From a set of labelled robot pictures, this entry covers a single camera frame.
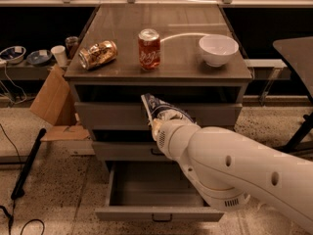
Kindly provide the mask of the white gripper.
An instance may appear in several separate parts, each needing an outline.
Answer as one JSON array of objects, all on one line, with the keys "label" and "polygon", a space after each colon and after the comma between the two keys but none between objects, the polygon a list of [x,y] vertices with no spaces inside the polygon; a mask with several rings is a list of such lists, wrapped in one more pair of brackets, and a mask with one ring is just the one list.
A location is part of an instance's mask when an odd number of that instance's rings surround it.
[{"label": "white gripper", "polygon": [[186,150],[190,138],[201,128],[194,123],[180,119],[163,121],[154,118],[152,136],[158,148],[171,160],[179,161]]}]

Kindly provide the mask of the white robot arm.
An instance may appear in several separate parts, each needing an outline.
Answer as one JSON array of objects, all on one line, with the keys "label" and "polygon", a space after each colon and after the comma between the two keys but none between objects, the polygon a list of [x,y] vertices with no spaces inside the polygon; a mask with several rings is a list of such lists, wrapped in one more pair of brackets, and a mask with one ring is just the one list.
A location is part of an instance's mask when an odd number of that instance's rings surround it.
[{"label": "white robot arm", "polygon": [[213,208],[237,210],[254,197],[313,232],[312,162],[229,129],[181,119],[155,119],[152,134]]}]

